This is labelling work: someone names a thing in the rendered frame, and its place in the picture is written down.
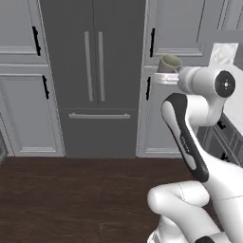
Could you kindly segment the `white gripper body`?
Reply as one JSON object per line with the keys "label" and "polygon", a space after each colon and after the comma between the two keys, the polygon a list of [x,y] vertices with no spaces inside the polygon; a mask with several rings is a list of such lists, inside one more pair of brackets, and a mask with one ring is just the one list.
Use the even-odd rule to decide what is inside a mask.
{"label": "white gripper body", "polygon": [[154,73],[153,81],[158,84],[177,84],[177,73]]}

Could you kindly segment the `grey cup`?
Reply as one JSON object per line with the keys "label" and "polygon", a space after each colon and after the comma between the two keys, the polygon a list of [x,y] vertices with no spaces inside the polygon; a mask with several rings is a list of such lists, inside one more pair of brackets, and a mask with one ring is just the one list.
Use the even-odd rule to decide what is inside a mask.
{"label": "grey cup", "polygon": [[182,61],[176,55],[165,54],[159,59],[158,73],[178,73]]}

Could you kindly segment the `light grey tall cupboards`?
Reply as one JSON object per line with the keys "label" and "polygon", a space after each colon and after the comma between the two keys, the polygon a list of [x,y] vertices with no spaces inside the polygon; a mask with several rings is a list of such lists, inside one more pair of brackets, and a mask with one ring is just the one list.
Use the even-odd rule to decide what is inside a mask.
{"label": "light grey tall cupboards", "polygon": [[151,79],[164,54],[179,57],[184,65],[210,62],[223,0],[146,0],[140,78],[140,112],[137,155],[178,156],[172,142],[158,150],[146,149],[147,105]]}
{"label": "light grey tall cupboards", "polygon": [[40,0],[0,0],[0,115],[11,155],[65,154]]}

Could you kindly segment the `dark grey base cabinets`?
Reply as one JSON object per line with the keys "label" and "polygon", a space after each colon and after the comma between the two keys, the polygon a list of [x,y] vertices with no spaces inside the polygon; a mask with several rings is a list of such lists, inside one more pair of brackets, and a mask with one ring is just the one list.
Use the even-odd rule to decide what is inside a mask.
{"label": "dark grey base cabinets", "polygon": [[199,127],[196,136],[206,152],[243,168],[243,136],[225,114],[215,126]]}

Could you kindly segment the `dark grey fridge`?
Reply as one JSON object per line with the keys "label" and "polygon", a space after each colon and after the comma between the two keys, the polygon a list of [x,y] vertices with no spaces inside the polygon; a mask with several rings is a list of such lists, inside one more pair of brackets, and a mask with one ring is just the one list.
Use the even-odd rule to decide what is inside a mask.
{"label": "dark grey fridge", "polygon": [[146,0],[40,0],[69,158],[136,155]]}

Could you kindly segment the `light grey wall cabinet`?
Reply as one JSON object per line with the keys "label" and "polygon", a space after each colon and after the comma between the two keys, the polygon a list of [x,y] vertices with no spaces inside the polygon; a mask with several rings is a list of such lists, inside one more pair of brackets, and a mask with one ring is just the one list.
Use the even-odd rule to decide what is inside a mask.
{"label": "light grey wall cabinet", "polygon": [[220,30],[243,30],[243,0],[224,0],[218,22]]}

